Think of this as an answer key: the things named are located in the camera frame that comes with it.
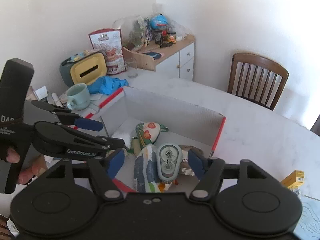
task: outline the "blue gripper pad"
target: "blue gripper pad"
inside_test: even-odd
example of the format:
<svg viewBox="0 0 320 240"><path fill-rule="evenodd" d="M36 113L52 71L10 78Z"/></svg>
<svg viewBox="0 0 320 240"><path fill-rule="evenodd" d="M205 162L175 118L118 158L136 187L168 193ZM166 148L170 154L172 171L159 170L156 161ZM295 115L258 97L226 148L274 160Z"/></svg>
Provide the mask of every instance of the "blue gripper pad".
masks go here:
<svg viewBox="0 0 320 240"><path fill-rule="evenodd" d="M91 130L91 131L101 131L103 128L103 123L92 120L92 119L86 119L83 117L77 118L75 120L74 125L76 125L78 128Z"/></svg>
<svg viewBox="0 0 320 240"><path fill-rule="evenodd" d="M205 173L203 161L207 161L207 159L204 157L202 157L202 159L201 157L199 157L192 149L188 151L188 164L199 180L202 179Z"/></svg>
<svg viewBox="0 0 320 240"><path fill-rule="evenodd" d="M124 150L119 150L118 153L114 152L112 155L115 156L112 159L109 159L109 167L107 169L107 174L110 179L114 179L118 171L121 169L124 163Z"/></svg>

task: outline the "human hand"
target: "human hand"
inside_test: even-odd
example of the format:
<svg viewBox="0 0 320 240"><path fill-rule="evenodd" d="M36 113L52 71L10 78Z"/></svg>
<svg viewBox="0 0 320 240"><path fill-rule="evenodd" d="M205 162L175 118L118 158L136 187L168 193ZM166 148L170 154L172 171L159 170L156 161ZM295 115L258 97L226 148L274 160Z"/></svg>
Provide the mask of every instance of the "human hand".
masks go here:
<svg viewBox="0 0 320 240"><path fill-rule="evenodd" d="M7 150L6 160L9 163L18 163L20 161L20 155L13 148L9 147ZM40 155L36 160L34 160L31 167L20 172L18 183L27 184L33 176L40 176L46 170L47 166L45 164L44 156Z"/></svg>

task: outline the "mug handle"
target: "mug handle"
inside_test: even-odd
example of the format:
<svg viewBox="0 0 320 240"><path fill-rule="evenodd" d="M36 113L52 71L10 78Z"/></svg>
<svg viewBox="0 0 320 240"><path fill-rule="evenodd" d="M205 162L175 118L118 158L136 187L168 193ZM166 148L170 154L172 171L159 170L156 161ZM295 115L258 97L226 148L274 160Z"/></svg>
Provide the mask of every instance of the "mug handle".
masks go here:
<svg viewBox="0 0 320 240"><path fill-rule="evenodd" d="M75 104L76 104L75 100L74 99L70 99L67 102L67 107L72 110L74 108Z"/></svg>

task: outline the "light green mug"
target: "light green mug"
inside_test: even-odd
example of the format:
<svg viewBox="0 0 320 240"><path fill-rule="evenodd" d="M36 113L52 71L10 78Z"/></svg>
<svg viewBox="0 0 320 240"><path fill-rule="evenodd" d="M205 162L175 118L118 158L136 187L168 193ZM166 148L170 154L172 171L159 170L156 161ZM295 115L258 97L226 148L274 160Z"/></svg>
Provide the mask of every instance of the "light green mug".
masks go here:
<svg viewBox="0 0 320 240"><path fill-rule="evenodd" d="M87 85L79 83L67 90L67 107L71 110L82 110L90 104L90 93Z"/></svg>

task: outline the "cardboard box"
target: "cardboard box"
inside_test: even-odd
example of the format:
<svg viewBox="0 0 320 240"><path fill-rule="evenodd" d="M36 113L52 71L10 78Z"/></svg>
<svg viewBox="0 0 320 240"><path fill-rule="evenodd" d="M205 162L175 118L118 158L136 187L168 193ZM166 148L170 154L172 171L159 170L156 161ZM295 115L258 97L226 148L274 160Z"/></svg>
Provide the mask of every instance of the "cardboard box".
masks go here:
<svg viewBox="0 0 320 240"><path fill-rule="evenodd" d="M295 170L288 177L281 181L281 184L288 189L300 187L304 183L304 172Z"/></svg>
<svg viewBox="0 0 320 240"><path fill-rule="evenodd" d="M215 111L149 91L124 87L110 96L104 95L94 102L99 111L92 118L102 118L108 134L129 132L136 136L135 127L141 122L156 122L169 128L161 132L155 146L163 143L192 145L200 148L209 157L216 147L225 117ZM135 156L129 155L116 178L132 187ZM179 175L180 183L175 191L191 191L197 184L192 176Z"/></svg>

